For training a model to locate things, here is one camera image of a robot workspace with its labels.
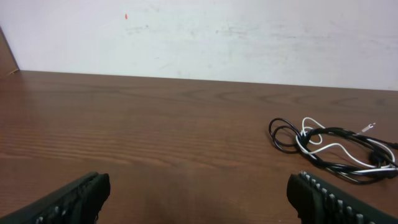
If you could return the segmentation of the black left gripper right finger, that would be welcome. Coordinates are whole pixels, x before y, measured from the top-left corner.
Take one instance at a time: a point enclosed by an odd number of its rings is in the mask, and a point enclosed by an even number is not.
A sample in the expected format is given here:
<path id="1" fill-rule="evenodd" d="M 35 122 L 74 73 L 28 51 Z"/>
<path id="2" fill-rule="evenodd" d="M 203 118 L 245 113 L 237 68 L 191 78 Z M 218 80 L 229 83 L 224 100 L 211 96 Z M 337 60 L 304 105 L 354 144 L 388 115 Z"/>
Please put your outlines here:
<path id="1" fill-rule="evenodd" d="M 397 224 L 397 218 L 305 171 L 289 177 L 287 198 L 305 224 Z"/>

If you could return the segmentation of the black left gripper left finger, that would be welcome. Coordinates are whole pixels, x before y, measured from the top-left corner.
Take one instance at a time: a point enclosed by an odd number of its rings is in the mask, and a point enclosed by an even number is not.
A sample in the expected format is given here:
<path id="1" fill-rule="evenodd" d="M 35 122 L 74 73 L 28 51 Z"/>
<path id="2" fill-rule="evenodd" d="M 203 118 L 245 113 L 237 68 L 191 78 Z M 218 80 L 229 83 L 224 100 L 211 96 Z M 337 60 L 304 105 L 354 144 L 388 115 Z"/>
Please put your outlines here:
<path id="1" fill-rule="evenodd" d="M 10 224 L 95 224 L 110 195 L 108 174 L 90 172 L 1 218 Z"/>

